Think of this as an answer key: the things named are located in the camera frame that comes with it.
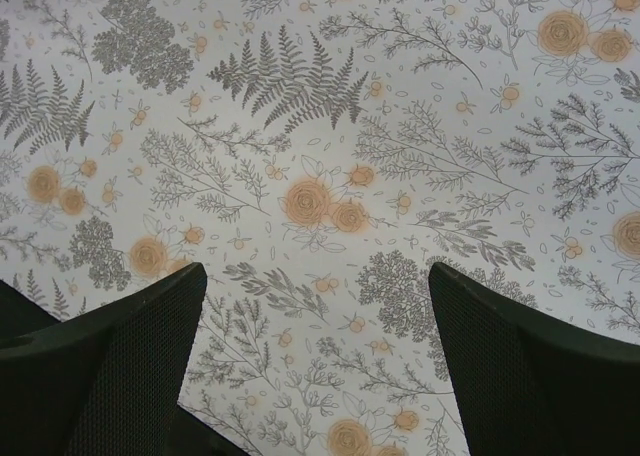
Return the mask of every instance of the orange flower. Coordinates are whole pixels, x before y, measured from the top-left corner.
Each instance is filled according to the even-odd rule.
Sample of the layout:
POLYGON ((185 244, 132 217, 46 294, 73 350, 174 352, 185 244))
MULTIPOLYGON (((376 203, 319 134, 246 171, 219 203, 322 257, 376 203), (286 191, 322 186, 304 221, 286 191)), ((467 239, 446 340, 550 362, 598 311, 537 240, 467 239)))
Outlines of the orange flower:
POLYGON ((394 419, 396 428, 404 431, 413 431, 418 427, 420 418, 414 411, 402 411, 394 419))
POLYGON ((372 455, 375 456, 405 456, 404 449, 396 446, 383 446, 377 453, 374 451, 372 455))
POLYGON ((332 456, 369 456, 371 436, 357 421, 338 421, 329 428, 327 445, 332 456))
POLYGON ((329 192, 314 182, 304 181, 296 184, 285 198, 289 219, 303 226, 319 223, 329 207, 329 192))
POLYGON ((153 278, 167 264, 167 248, 151 236, 139 239, 129 251, 131 266, 141 276, 153 278))
POLYGON ((185 266, 189 266, 191 264, 191 261, 189 261, 188 259, 178 259, 176 261, 173 261, 170 265, 169 265, 169 274, 173 274, 176 271, 180 271, 182 268, 184 268, 185 266))
POLYGON ((621 218, 613 227, 616 248, 630 258, 640 259, 640 211, 621 218))
POLYGON ((339 204, 332 211, 331 221, 340 231, 353 233, 358 231, 364 223, 367 215, 359 203, 339 204))
POLYGON ((587 42, 588 33, 587 22, 580 15, 557 11, 538 26, 538 44, 555 56, 571 56, 587 42))
POLYGON ((374 176, 373 169, 367 166, 356 167, 349 174, 349 183, 354 186, 368 186, 373 181, 374 176))
POLYGON ((189 244, 200 244, 204 240, 204 229, 191 226, 184 232, 184 240, 189 244))
POLYGON ((38 203, 50 203, 60 192, 60 175, 51 166, 40 166, 29 175, 29 197, 38 203))
POLYGON ((98 170, 98 164, 93 159, 87 159, 80 166, 80 172, 87 178, 91 178, 98 170))
POLYGON ((619 11, 635 11, 640 8, 640 0, 614 0, 613 7, 619 11))
POLYGON ((631 41, 626 33, 615 29, 589 35, 591 51, 602 61, 622 61, 631 51, 631 41))
POLYGON ((65 189, 60 194, 60 207, 70 216, 76 216, 82 212, 85 205, 84 193, 75 188, 65 189))

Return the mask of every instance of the floral patterned surface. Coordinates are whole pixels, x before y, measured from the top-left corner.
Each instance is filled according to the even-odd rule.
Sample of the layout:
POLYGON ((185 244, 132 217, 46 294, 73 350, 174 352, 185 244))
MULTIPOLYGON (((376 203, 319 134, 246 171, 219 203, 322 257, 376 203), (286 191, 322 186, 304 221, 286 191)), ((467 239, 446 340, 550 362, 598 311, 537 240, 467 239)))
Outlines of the floral patterned surface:
POLYGON ((181 404, 253 455, 462 456, 445 261, 637 342, 640 0, 0 0, 3 279, 202 261, 181 404))

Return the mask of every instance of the small orange flower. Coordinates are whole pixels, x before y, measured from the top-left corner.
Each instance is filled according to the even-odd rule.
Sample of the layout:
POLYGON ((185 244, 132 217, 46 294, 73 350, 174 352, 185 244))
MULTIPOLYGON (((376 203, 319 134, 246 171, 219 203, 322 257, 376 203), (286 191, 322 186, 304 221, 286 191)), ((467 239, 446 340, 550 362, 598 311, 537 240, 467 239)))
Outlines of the small orange flower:
POLYGON ((640 0, 614 0, 613 7, 618 11, 635 11, 640 8, 640 0))
POLYGON ((29 175, 29 197, 38 203, 50 203, 60 192, 60 175, 51 166, 40 166, 29 175))
POLYGON ((394 418, 393 424, 403 431, 413 431, 420 424, 420 418, 415 411, 400 411, 394 418))
POLYGON ((375 173, 367 166, 357 166, 349 173, 349 184, 354 186, 368 186, 373 181, 375 173))
POLYGON ((616 29, 590 34, 589 46, 593 54, 608 63, 622 61, 632 48, 629 36, 616 29))
POLYGON ((329 191, 315 181, 303 181, 293 186, 285 198, 289 219, 303 226, 320 223, 329 207, 329 191))
POLYGON ((93 177, 98 170, 98 164, 93 159, 85 159, 84 163, 80 165, 80 172, 87 178, 93 177))
POLYGON ((331 211, 331 221, 340 231, 354 233, 367 219, 367 214, 360 203, 343 203, 335 206, 331 211))
POLYGON ((85 206, 84 193, 75 188, 68 188, 60 194, 60 207, 70 216, 77 216, 85 206))
POLYGON ((184 241, 189 244, 200 244, 204 240, 204 229, 191 226, 184 233, 184 241))

